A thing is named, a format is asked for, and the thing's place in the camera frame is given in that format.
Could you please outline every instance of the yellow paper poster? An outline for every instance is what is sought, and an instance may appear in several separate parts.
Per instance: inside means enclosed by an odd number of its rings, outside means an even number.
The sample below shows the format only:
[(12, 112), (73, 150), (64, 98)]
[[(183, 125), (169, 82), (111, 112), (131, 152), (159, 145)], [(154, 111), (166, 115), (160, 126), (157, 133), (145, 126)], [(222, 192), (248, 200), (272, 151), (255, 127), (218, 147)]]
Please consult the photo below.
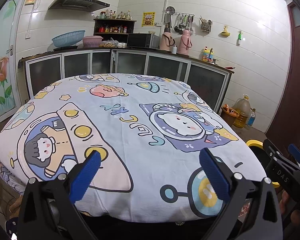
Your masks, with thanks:
[(155, 15), (155, 12), (143, 13), (141, 26), (154, 26), (154, 15)]

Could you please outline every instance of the cartoon print bedsheet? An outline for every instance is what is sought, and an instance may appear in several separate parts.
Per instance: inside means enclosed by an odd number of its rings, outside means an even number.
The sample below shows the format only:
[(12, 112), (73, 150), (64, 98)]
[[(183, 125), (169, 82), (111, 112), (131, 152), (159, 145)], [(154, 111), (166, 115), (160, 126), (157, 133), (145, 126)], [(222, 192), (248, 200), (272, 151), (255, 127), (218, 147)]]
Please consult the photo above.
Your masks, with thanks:
[(23, 192), (29, 178), (55, 179), (97, 150), (101, 167), (78, 210), (134, 222), (215, 216), (223, 206), (199, 151), (247, 179), (266, 176), (234, 131), (178, 81), (95, 74), (51, 84), (0, 133), (0, 175)]

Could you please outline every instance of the painted door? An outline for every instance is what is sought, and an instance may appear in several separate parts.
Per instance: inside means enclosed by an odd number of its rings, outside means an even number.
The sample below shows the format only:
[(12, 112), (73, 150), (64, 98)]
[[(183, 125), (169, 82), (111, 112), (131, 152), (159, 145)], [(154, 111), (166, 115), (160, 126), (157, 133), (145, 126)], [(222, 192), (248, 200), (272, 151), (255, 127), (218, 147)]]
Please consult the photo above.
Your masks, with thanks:
[(24, 0), (8, 0), (0, 10), (0, 122), (21, 106), (16, 87), (15, 40)]
[(284, 154), (294, 143), (300, 148), (300, 10), (288, 5), (291, 23), (291, 60), (286, 87), (266, 136)]

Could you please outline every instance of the metal screw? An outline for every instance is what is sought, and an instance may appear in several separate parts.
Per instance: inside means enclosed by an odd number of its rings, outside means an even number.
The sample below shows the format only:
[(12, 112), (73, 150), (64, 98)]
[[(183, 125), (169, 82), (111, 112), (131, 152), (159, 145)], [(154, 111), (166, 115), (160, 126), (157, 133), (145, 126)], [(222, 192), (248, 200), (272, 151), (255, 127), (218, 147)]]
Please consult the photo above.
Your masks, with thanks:
[(59, 179), (59, 180), (65, 180), (66, 177), (67, 177), (67, 174), (65, 174), (65, 173), (60, 173), (60, 174), (58, 175), (58, 179)]
[(30, 183), (30, 184), (34, 184), (35, 181), (36, 181), (36, 178), (35, 178), (35, 177), (32, 177), (32, 178), (29, 179), (29, 183)]
[(234, 174), (234, 177), (235, 177), (236, 179), (242, 179), (242, 174), (236, 172), (236, 173)]
[(268, 177), (265, 177), (265, 182), (266, 182), (266, 184), (270, 184), (271, 183), (271, 179), (270, 178), (268, 178)]

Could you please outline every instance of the flower painting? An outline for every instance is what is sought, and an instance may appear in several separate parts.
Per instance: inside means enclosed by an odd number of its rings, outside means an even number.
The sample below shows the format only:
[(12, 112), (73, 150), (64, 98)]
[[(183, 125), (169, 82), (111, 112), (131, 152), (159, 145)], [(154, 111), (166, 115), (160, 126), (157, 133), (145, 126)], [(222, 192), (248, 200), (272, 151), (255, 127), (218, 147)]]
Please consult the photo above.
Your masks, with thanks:
[(16, 107), (11, 86), (14, 76), (10, 76), (10, 68), (14, 66), (7, 49), (11, 46), (10, 33), (18, 1), (8, 0), (0, 10), (0, 116)]

